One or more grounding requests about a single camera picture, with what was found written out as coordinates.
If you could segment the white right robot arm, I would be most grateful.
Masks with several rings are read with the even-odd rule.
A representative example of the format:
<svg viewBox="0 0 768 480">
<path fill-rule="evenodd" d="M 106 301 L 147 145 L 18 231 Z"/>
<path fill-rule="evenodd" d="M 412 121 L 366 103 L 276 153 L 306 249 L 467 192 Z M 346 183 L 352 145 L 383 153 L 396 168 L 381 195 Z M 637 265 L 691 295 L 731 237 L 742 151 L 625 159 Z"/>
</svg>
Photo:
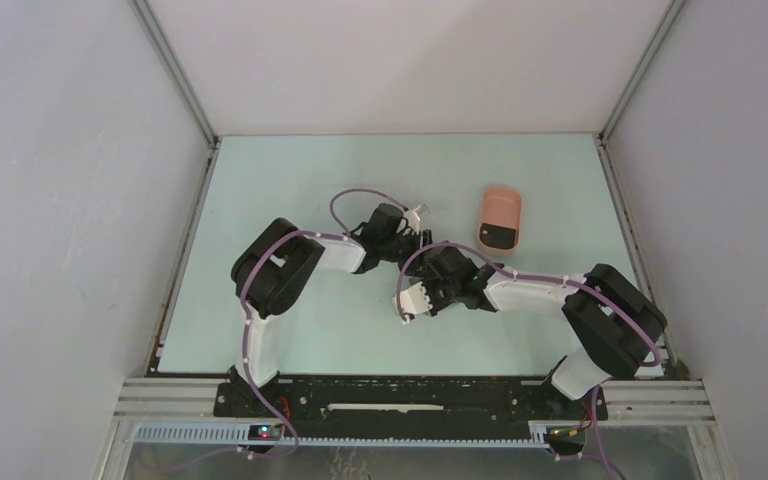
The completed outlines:
<svg viewBox="0 0 768 480">
<path fill-rule="evenodd" d="M 566 321 L 579 345 L 550 370 L 541 392 L 545 411 L 566 418 L 609 380 L 629 380 L 662 365 L 656 345 L 665 315 L 615 267 L 584 274 L 525 273 L 454 243 L 436 243 L 404 268 L 415 278 L 395 302 L 404 318 L 434 316 L 451 305 L 490 313 L 533 312 Z"/>
</svg>

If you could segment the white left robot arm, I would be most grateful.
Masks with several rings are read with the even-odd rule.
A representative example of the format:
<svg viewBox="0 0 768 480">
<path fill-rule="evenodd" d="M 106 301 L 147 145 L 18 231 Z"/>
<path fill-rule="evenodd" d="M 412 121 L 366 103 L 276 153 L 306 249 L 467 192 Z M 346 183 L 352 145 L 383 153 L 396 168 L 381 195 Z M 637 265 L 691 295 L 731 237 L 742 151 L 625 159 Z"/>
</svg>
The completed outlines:
<svg viewBox="0 0 768 480">
<path fill-rule="evenodd" d="M 264 416 L 276 403 L 269 384 L 279 373 L 278 317 L 298 300 L 317 270 L 364 274 L 382 262 L 403 266 L 432 241 L 420 223 L 427 207 L 381 203 L 349 233 L 301 230 L 285 218 L 273 220 L 235 261 L 231 279 L 244 312 L 242 353 L 235 364 L 246 382 L 237 402 L 252 416 Z"/>
</svg>

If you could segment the black gold-print credit card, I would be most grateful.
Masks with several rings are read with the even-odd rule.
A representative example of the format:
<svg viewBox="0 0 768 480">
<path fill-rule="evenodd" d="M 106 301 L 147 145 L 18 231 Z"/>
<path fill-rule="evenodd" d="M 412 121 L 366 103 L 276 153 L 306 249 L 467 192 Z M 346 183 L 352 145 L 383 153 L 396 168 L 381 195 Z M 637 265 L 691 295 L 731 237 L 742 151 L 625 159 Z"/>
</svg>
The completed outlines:
<svg viewBox="0 0 768 480">
<path fill-rule="evenodd" d="M 506 226 L 483 223 L 478 230 L 482 247 L 490 250 L 510 251 L 518 244 L 518 230 Z"/>
</svg>

